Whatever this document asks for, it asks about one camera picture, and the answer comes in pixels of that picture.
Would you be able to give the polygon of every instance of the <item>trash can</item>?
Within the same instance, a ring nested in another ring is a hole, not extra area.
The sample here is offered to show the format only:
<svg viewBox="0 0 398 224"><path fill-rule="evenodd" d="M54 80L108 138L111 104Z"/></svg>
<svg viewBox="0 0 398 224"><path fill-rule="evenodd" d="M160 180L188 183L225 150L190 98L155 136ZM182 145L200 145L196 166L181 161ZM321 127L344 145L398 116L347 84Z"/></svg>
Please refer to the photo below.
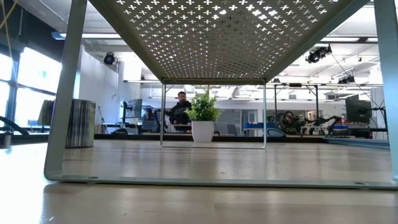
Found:
<svg viewBox="0 0 398 224"><path fill-rule="evenodd" d="M66 148L94 146L95 108L94 102L72 100Z"/></svg>

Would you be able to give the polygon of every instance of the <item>green plant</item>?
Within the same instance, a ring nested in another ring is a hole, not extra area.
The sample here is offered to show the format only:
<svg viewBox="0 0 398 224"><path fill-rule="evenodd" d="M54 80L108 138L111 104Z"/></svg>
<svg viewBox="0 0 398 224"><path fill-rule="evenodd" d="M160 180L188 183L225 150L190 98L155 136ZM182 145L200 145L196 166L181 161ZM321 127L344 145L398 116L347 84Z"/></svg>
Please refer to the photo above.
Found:
<svg viewBox="0 0 398 224"><path fill-rule="evenodd" d="M199 97L198 93L195 93L195 97L192 100L192 108L185 112L191 121L215 121L221 110L215 108L214 103L216 103L216 96L210 98L210 90L207 89L201 97Z"/></svg>

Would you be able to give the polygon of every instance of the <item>window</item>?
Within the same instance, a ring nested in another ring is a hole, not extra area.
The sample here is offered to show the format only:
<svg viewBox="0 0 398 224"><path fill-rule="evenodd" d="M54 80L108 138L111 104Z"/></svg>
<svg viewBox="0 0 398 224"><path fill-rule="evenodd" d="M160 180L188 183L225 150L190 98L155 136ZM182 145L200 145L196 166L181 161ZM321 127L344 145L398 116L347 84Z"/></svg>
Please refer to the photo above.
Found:
<svg viewBox="0 0 398 224"><path fill-rule="evenodd" d="M43 101L54 99L55 96L19 88L17 91L15 123L21 127L36 126Z"/></svg>
<svg viewBox="0 0 398 224"><path fill-rule="evenodd" d="M0 116L6 116L7 101L10 87L7 83L0 82ZM0 127L3 127L4 123L0 121Z"/></svg>
<svg viewBox="0 0 398 224"><path fill-rule="evenodd" d="M26 47L21 54L18 83L55 93L61 67L61 63Z"/></svg>
<svg viewBox="0 0 398 224"><path fill-rule="evenodd" d="M8 56L0 54L0 79L6 81L10 80L11 70L12 70L12 59Z"/></svg>

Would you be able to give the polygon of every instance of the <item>ceiling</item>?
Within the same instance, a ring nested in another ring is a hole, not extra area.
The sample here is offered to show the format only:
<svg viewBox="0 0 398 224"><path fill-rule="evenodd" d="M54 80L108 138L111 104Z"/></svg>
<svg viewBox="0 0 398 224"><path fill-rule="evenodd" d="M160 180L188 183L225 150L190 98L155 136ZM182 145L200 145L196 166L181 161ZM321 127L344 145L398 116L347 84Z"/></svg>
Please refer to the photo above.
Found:
<svg viewBox="0 0 398 224"><path fill-rule="evenodd" d="M71 0L20 0L19 4L33 15L42 19L54 29L65 32ZM85 33L115 33L114 29L105 21L98 11L89 3ZM374 9L372 2L360 9L337 29L330 33L329 37L377 37ZM121 39L85 39L83 42L86 50L95 52L96 55L104 55L105 52L128 52L131 49ZM279 76L289 78L295 82L334 82L344 75L345 70L354 71L356 77L368 77L369 68L379 63L377 44L331 44L333 56L326 56L318 63L308 64L305 54L298 58L291 66L287 67ZM146 79L153 79L152 72L146 67L142 69Z"/></svg>

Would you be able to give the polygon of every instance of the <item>security camera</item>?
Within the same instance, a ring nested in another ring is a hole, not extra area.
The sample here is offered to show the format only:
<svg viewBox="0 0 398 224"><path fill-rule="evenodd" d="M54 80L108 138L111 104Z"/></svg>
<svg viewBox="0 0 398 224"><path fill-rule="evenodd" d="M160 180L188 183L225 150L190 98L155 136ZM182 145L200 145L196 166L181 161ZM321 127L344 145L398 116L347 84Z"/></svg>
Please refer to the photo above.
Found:
<svg viewBox="0 0 398 224"><path fill-rule="evenodd" d="M114 52L106 53L104 58L105 65L114 65L116 63L116 58L114 57Z"/></svg>

